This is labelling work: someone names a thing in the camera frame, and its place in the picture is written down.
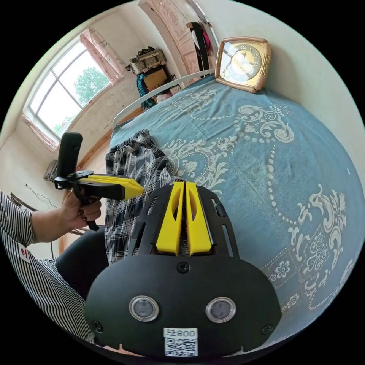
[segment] qr code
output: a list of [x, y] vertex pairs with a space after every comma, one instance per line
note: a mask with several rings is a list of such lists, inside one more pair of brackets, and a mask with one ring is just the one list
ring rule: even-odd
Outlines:
[[165, 338], [166, 356], [198, 356], [197, 338]]

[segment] tree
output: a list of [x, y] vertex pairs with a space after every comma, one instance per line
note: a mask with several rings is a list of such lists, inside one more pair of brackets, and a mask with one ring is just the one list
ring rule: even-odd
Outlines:
[[65, 120], [60, 123], [60, 124], [56, 124], [53, 128], [53, 130], [58, 133], [66, 124], [69, 124], [70, 122], [72, 122], [74, 119], [74, 117], [66, 117]]
[[95, 67], [83, 70], [83, 73], [73, 84], [82, 105], [87, 104], [100, 90], [109, 83], [107, 76]]

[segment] bed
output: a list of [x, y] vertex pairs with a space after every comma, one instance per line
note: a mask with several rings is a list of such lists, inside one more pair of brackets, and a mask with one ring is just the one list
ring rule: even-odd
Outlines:
[[236, 90], [214, 75], [115, 124], [111, 148], [146, 129], [171, 175], [218, 194], [240, 257], [267, 275], [281, 303], [264, 347], [326, 309], [361, 251], [365, 202], [350, 157], [324, 124], [281, 95]]

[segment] label sticker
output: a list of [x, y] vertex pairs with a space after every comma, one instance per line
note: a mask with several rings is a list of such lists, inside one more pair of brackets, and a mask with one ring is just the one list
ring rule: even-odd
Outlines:
[[29, 251], [21, 244], [18, 244], [18, 246], [19, 246], [20, 258], [26, 261], [27, 263], [30, 263]]
[[164, 328], [165, 356], [198, 356], [197, 328]]

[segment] wooden baseboard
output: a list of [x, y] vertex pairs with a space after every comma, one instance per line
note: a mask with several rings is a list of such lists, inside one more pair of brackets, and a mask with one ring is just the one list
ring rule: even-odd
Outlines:
[[[136, 109], [135, 111], [133, 111], [132, 113], [128, 114], [126, 117], [124, 117], [120, 122], [118, 122], [118, 124], [127, 122], [128, 120], [137, 117], [138, 115], [142, 114], [143, 110], [141, 107], [139, 107], [138, 109]], [[91, 150], [83, 157], [83, 159], [78, 163], [77, 167], [79, 168], [83, 168], [83, 166], [90, 160], [90, 158], [93, 156], [93, 154], [105, 143], [107, 142], [112, 134], [113, 130], [110, 129], [109, 131], [107, 131], [91, 148]], [[63, 201], [66, 199], [68, 192], [65, 192], [65, 195], [63, 197]], [[64, 252], [64, 250], [66, 249], [65, 247], [65, 236], [60, 237], [60, 239], [58, 240], [58, 255], [62, 254], [62, 252]]]

